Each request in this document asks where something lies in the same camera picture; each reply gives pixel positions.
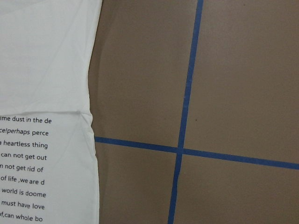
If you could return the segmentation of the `white long-sleeve printed shirt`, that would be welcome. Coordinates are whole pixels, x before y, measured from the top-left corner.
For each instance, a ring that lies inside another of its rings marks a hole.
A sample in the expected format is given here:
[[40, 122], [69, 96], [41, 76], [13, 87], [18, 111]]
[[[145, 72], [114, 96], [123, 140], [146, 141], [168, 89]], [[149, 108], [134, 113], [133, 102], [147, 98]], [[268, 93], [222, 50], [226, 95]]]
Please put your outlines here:
[[96, 224], [88, 70], [100, 0], [0, 3], [0, 221]]

